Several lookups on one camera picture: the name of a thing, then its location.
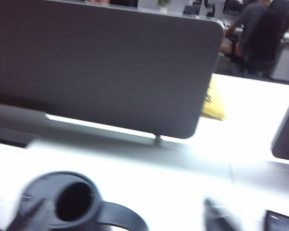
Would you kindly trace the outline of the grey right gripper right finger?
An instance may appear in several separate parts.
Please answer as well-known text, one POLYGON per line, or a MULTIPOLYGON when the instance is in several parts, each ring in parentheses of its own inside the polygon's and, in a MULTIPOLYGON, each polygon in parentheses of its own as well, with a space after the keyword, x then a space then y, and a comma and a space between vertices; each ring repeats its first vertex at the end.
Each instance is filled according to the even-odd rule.
POLYGON ((221 202, 207 197, 204 199, 204 224, 206 231, 240 231, 237 218, 221 202))

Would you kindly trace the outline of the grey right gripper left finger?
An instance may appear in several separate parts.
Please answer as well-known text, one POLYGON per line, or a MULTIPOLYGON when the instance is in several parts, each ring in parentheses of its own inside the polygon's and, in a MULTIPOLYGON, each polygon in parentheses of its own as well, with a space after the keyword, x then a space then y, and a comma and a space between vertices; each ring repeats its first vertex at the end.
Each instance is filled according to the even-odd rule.
POLYGON ((9 231, 50 231, 53 202, 41 199, 28 211, 17 211, 8 226, 9 231))

